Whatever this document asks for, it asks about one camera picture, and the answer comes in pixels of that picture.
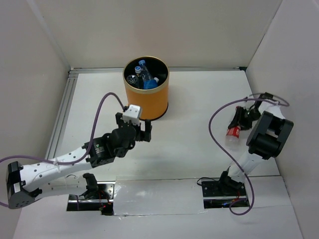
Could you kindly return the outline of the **clear bottle red label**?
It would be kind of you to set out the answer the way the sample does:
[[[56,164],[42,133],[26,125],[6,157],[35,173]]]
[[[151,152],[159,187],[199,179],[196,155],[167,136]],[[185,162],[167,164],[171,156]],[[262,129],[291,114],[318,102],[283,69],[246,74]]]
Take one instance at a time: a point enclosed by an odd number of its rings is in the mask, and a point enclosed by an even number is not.
[[[225,135],[225,144],[226,144],[227,148],[229,148],[231,150],[237,150],[237,148],[239,147],[240,131],[241,131],[240,126],[237,126],[235,128],[232,128],[232,129],[227,128],[226,135]]]

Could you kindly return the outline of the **clear bottle blue label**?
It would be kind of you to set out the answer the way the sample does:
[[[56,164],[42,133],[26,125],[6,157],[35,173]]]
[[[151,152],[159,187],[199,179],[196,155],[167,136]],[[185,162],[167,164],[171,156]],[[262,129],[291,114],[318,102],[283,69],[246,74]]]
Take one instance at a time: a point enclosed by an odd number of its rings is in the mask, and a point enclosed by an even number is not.
[[[139,61],[139,66],[142,69],[142,78],[144,81],[144,90],[151,90],[158,87],[158,83],[154,80],[154,77],[148,70],[145,60]]]

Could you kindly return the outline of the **large clear bottle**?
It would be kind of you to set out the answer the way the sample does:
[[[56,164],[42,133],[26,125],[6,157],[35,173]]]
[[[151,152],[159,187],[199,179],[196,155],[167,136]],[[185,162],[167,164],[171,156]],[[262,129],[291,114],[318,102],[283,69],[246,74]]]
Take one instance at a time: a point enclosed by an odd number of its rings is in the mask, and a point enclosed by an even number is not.
[[[139,78],[136,75],[129,75],[126,78],[126,81],[128,82],[129,85],[137,87],[137,85],[139,84]]]

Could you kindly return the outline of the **clear bottle white-blue cap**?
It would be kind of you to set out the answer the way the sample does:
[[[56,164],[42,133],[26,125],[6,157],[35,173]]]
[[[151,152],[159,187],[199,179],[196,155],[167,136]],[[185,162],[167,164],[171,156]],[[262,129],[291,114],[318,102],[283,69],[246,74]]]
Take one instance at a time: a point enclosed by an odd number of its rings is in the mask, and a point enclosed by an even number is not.
[[[141,69],[140,66],[136,66],[136,67],[135,67],[135,74],[136,74],[136,76],[139,77],[139,78],[142,76],[142,69]]]

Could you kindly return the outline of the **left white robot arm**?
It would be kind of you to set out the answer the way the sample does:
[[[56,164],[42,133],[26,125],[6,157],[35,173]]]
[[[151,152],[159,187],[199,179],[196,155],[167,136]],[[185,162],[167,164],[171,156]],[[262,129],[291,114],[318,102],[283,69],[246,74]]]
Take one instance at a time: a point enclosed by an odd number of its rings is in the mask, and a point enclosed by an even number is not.
[[[98,183],[88,170],[123,158],[136,142],[151,140],[152,125],[145,120],[117,113],[118,128],[93,139],[82,147],[46,162],[22,165],[15,161],[7,166],[6,189],[8,208],[26,207],[42,198],[74,194],[92,199],[98,194]]]

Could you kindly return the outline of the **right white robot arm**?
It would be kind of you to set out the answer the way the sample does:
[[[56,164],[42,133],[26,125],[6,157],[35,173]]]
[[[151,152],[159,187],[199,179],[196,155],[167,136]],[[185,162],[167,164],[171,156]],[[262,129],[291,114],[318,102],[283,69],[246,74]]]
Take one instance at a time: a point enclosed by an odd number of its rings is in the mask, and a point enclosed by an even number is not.
[[[222,195],[229,195],[240,189],[245,176],[250,174],[261,162],[277,157],[293,127],[294,123],[286,119],[280,109],[282,105],[270,93],[261,93],[250,107],[237,106],[226,135],[234,139],[244,130],[251,130],[246,146],[248,151],[228,169],[222,172],[217,189]]]

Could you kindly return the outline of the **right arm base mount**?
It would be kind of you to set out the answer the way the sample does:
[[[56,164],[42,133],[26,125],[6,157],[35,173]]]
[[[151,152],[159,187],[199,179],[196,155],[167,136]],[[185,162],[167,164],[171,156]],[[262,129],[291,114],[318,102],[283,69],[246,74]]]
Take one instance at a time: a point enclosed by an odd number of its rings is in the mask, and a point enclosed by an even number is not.
[[[205,209],[250,206],[244,183],[231,179],[227,171],[219,179],[201,177],[196,184],[202,189]]]

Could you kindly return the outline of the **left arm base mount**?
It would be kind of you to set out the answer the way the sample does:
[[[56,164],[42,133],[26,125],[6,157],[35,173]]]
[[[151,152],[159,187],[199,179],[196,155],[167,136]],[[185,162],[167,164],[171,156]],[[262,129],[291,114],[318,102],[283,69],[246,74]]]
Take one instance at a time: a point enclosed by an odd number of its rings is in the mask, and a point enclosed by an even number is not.
[[[70,194],[66,211],[100,212],[104,216],[113,216],[115,182],[98,182],[91,173],[85,173],[83,177],[86,191],[80,195]]]

